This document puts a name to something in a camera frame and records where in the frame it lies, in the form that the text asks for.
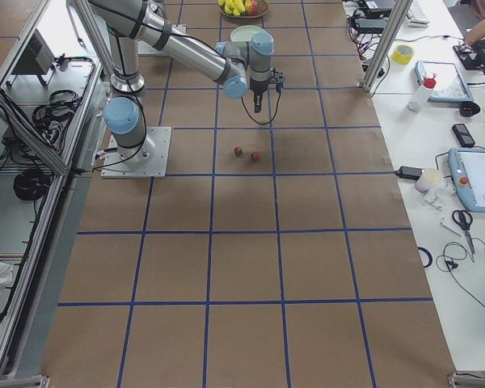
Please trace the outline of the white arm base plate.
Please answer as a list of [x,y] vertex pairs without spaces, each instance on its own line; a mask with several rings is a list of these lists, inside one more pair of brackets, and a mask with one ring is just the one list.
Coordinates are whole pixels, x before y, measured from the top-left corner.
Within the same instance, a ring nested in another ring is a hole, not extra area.
[[109,148],[116,148],[107,153],[100,175],[104,179],[139,179],[164,178],[167,173],[167,161],[171,144],[171,126],[150,126],[147,128],[141,150],[137,147],[128,150],[118,147],[111,135]]

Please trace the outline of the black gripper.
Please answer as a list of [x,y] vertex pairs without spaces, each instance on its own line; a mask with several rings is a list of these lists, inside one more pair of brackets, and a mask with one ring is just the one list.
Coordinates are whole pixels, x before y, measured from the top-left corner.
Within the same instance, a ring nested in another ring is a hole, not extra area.
[[250,89],[253,93],[254,113],[262,111],[263,93],[270,85],[274,85],[277,93],[281,93],[285,83],[285,74],[277,69],[250,69]]

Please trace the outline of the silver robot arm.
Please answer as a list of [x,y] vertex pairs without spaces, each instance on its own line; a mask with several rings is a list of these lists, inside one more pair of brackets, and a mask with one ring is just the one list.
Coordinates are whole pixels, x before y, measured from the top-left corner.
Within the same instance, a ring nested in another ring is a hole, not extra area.
[[198,71],[220,85],[231,99],[253,94],[254,110],[260,112],[270,86],[281,92],[285,76],[272,67],[274,40],[266,31],[247,42],[223,41],[211,47],[181,32],[166,19],[165,12],[150,1],[91,1],[92,11],[107,26],[114,95],[103,111],[104,122],[116,142],[117,160],[103,165],[115,177],[164,175],[169,142],[157,142],[141,103],[146,85],[139,70],[138,41]]

